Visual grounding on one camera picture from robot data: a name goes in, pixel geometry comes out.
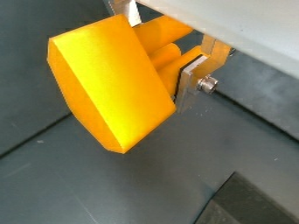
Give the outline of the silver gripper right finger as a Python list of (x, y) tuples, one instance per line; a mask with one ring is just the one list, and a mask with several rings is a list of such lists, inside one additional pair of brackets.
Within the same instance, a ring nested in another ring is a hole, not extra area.
[(183, 113), (192, 105), (199, 92), (211, 94), (219, 81), (211, 74), (223, 67), (231, 47), (212, 36), (204, 35), (200, 54), (180, 68), (173, 102), (176, 112)]

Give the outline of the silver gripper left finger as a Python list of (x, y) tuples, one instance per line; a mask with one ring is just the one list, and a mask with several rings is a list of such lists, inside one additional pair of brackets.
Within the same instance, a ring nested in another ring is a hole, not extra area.
[(108, 0), (115, 15), (123, 14), (131, 26), (141, 24), (141, 18), (136, 7), (136, 0)]

